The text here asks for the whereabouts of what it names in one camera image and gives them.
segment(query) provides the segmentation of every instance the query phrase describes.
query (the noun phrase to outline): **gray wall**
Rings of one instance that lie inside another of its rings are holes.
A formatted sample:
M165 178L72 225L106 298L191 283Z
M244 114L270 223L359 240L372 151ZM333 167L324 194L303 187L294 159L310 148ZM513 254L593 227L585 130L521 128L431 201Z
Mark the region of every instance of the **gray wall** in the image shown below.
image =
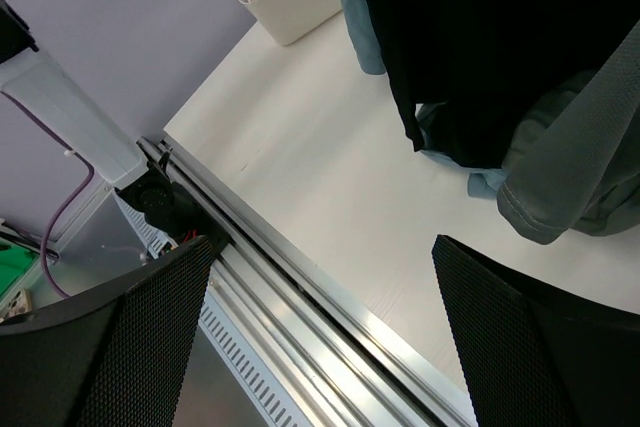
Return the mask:
M7 1L133 138L159 133L253 23L236 0ZM41 232L84 167L0 100L0 217Z

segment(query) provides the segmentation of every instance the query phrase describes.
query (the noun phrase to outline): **white table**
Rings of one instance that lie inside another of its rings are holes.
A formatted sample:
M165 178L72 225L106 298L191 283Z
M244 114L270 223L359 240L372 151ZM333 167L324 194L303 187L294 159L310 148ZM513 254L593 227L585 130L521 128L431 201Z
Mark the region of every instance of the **white table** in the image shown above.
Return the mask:
M439 233L640 313L640 230L520 238L495 202L467 197L465 175L413 153L342 15L289 47L255 25L166 132L460 387L430 254Z

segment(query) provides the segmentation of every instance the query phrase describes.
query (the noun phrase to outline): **gray sleeve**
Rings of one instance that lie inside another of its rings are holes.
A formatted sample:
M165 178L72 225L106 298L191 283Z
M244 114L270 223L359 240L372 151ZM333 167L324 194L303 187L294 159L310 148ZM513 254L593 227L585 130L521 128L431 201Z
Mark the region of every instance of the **gray sleeve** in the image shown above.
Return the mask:
M603 179L640 171L630 148L640 138L639 60L640 23L510 172L498 209L520 235L553 242L602 195Z

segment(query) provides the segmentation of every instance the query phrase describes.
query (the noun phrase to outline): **gray cloth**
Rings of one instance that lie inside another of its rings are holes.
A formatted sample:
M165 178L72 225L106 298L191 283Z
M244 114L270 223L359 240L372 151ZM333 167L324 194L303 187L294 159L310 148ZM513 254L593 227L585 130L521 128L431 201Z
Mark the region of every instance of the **gray cloth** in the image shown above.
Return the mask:
M640 224L640 23L513 166L500 213L548 244L568 229L610 235Z
M366 74L381 75L387 69L382 62L380 44L371 25L366 0L340 0L347 31L358 56L360 68Z

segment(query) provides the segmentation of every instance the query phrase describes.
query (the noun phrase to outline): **purple cable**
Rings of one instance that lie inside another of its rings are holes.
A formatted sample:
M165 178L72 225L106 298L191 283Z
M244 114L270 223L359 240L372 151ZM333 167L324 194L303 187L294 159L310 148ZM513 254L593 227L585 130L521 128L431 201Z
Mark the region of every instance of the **purple cable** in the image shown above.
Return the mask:
M38 119L38 117L33 115L31 111L27 109L24 105L22 105L22 103L20 103L17 99L13 98L6 92L2 92L2 94L11 102L13 102L16 105L16 107L18 107L38 127L44 130L53 140L55 140L65 149L73 150L69 146L69 144L67 144L64 140L62 140L58 136L58 134L56 134L53 130L47 127L40 119ZM87 162L87 160L81 155L76 153L75 156L78 157L78 159L80 159L82 163L87 166L87 170L89 172L87 173L87 176L82 181L82 183L76 188L76 190L74 190L71 193L71 195L62 203L60 207L58 207L58 210L56 210L56 212L53 214L53 217L51 217L51 220L49 221L49 224L47 225L47 228L44 231L44 235L42 236L42 239L40 241L40 265L42 266L42 272L44 273L44 276L47 279L47 282L49 282L49 285L51 285L53 290L55 290L58 293L58 295L60 295L60 297L64 299L69 298L69 294L67 294L64 290L60 288L60 286L56 283L53 276L51 275L51 272L49 272L49 264L47 262L47 245L49 243L49 237L51 236L51 232L53 231L53 228L55 227L56 222L58 221L62 213L65 210L67 210L67 207L69 207L69 205L78 197L78 195L80 195L80 193L87 187L87 185L91 183L91 181L93 180L93 176L95 175L95 170L93 168L93 165Z

